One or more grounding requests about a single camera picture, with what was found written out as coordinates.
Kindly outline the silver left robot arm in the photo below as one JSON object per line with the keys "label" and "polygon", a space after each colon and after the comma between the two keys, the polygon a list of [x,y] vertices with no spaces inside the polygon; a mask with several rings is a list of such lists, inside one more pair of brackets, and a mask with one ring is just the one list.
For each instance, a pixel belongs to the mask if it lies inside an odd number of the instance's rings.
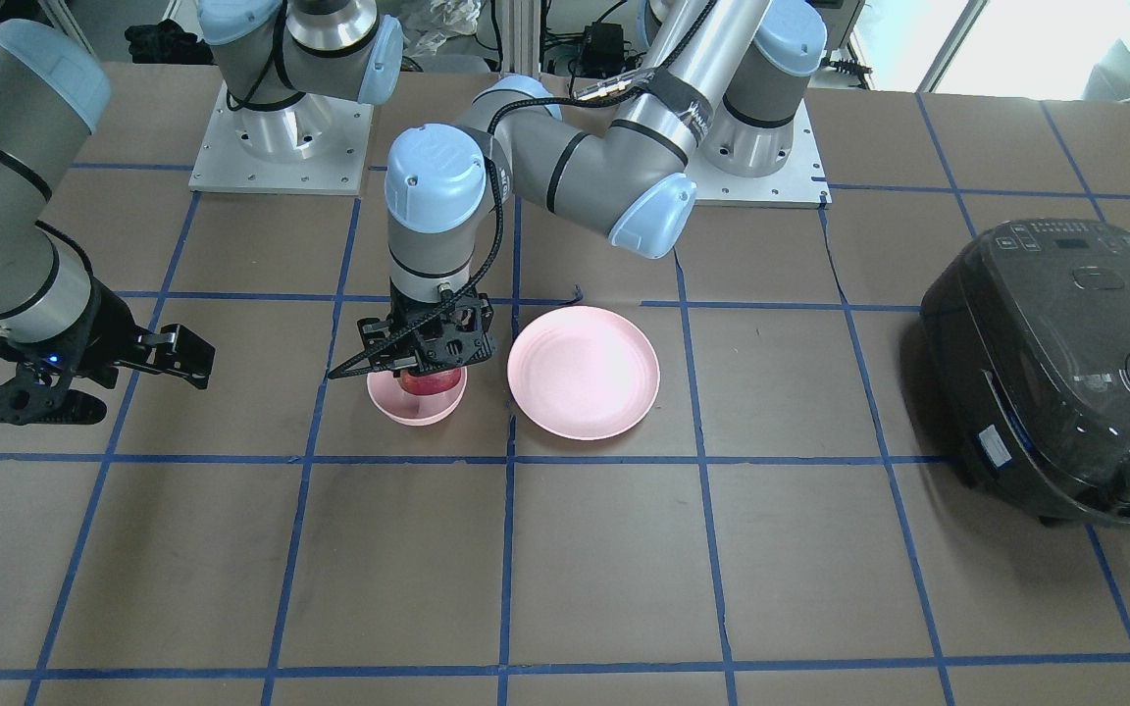
{"label": "silver left robot arm", "polygon": [[669,1],[643,14],[653,43],[631,72],[570,97],[511,75],[452,124],[395,137],[383,178],[390,310],[362,319],[362,352],[329,378],[425,377],[492,357],[493,310],[477,286],[508,197],[658,259],[696,202],[692,167],[768,188],[794,159],[796,117],[828,53],[811,5]]}

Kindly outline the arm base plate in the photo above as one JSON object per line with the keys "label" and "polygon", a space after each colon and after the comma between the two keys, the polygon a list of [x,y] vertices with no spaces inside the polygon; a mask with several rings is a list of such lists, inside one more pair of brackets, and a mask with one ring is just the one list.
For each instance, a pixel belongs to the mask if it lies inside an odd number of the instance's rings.
{"label": "arm base plate", "polygon": [[817,209],[833,202],[805,102],[788,124],[773,128],[745,124],[719,108],[686,174],[698,204]]}
{"label": "arm base plate", "polygon": [[217,94],[188,186],[198,192],[358,197],[374,108],[306,94],[273,112]]}

